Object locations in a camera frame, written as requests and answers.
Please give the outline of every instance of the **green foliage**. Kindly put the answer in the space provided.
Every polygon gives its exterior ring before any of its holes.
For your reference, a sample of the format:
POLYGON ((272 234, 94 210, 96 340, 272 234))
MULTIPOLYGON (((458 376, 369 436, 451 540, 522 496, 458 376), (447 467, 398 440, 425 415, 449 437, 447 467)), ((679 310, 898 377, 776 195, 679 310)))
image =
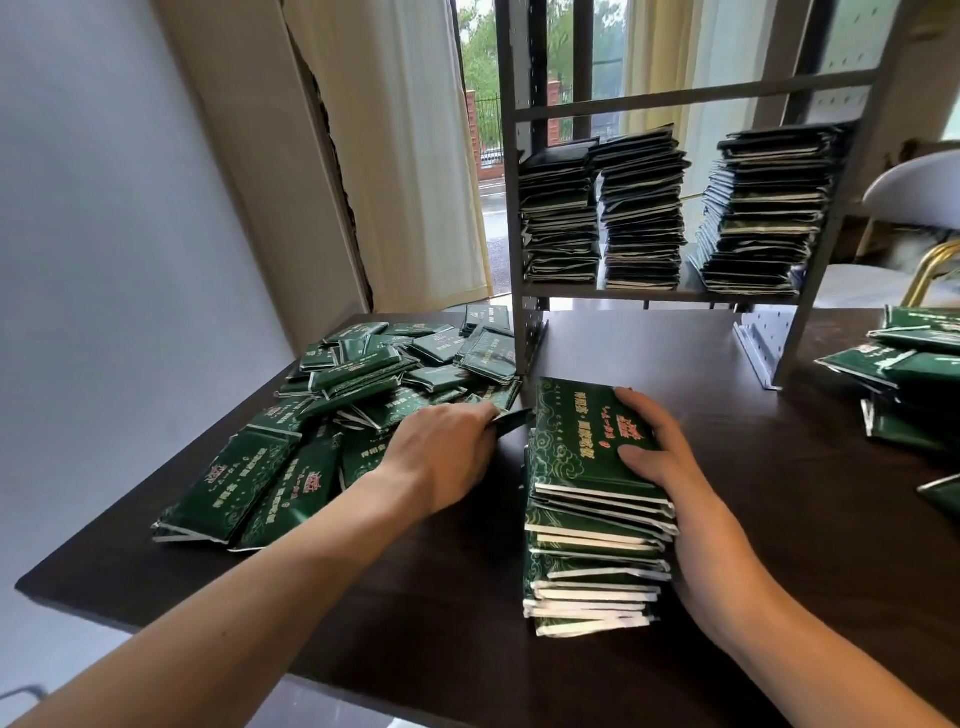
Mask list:
MULTIPOLYGON (((476 92, 477 128, 481 147, 500 146, 498 105, 484 100, 500 96, 496 62, 496 19, 492 4, 481 11, 477 0, 458 0, 457 19, 464 57, 467 88, 476 92)), ((626 20, 625 4, 596 0, 593 15, 593 97, 620 95, 626 20)), ((573 86, 573 0, 547 2, 547 74, 561 83, 561 98, 567 101, 573 86)), ((570 138, 572 122, 561 122, 561 135, 570 138)))

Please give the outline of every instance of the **beige curtain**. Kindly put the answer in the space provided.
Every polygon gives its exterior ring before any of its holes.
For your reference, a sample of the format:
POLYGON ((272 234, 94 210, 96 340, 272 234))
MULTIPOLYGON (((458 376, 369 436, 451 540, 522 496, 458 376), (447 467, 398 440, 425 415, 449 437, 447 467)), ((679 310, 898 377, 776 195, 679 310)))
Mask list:
MULTIPOLYGON (((693 86, 702 0, 630 0, 624 95, 660 93, 693 86)), ((623 133, 674 124, 684 146, 688 107, 628 111, 623 133)))
POLYGON ((287 0, 320 85, 376 311, 492 295, 447 0, 287 0))

